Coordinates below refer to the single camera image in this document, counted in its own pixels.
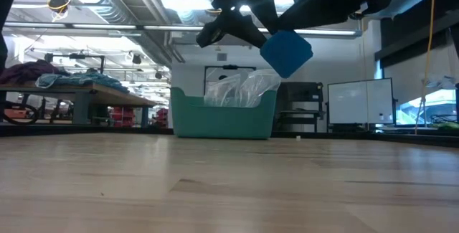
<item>blue cloth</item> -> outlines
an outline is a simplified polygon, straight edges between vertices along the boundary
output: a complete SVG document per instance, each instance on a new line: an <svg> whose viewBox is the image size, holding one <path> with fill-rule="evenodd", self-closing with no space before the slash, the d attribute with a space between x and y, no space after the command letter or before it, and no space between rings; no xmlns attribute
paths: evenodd
<svg viewBox="0 0 459 233"><path fill-rule="evenodd" d="M111 87L115 90L119 90L124 93L129 93L127 87L121 85L121 82L117 79L102 75L98 72L87 72L87 73L75 73L70 76L56 75L56 74L44 74L38 78L35 82L37 87L48 88L53 85L89 85L96 83Z"/></svg>
<svg viewBox="0 0 459 233"><path fill-rule="evenodd" d="M311 48L296 32L279 31L264 43L260 54L282 78L289 78L312 58Z"/></svg>

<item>workbench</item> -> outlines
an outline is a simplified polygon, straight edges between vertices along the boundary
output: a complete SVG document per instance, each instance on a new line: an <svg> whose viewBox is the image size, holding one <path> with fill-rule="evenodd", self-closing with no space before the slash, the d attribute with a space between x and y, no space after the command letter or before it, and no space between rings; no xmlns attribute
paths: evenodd
<svg viewBox="0 0 459 233"><path fill-rule="evenodd" d="M141 126L145 128L148 126L148 108L156 105L154 101L95 83L84 86L58 85L47 89L35 86L34 82L26 82L23 85L0 85L0 99L7 92L20 92L59 100L70 100L75 104L72 120L74 125L87 125L89 106L98 104L142 108Z"/></svg>

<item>teal bin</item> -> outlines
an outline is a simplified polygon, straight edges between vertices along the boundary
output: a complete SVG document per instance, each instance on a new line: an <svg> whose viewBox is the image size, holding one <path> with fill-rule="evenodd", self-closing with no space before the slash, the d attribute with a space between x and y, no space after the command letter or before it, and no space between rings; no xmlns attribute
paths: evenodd
<svg viewBox="0 0 459 233"><path fill-rule="evenodd" d="M268 139L273 129L277 92L263 94L255 108L204 106L203 97L187 97L171 88L174 134L190 138Z"/></svg>

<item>purple cloth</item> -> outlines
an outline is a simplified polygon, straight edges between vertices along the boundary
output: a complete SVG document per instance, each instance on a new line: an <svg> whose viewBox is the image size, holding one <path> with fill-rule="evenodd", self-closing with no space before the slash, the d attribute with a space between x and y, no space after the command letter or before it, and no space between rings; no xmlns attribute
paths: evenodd
<svg viewBox="0 0 459 233"><path fill-rule="evenodd" d="M59 71L59 69L44 60L37 60L36 62L13 65L5 69L0 75L0 84L24 84L27 81L36 81L46 73L68 75L68 73Z"/></svg>

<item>blue block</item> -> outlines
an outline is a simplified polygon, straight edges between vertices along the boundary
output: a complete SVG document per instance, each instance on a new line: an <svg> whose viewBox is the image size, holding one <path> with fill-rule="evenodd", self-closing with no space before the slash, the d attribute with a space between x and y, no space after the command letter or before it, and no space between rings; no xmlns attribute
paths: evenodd
<svg viewBox="0 0 459 233"><path fill-rule="evenodd" d="M262 46L260 54L282 78L289 78L313 56L311 44L292 31L274 34Z"/></svg>

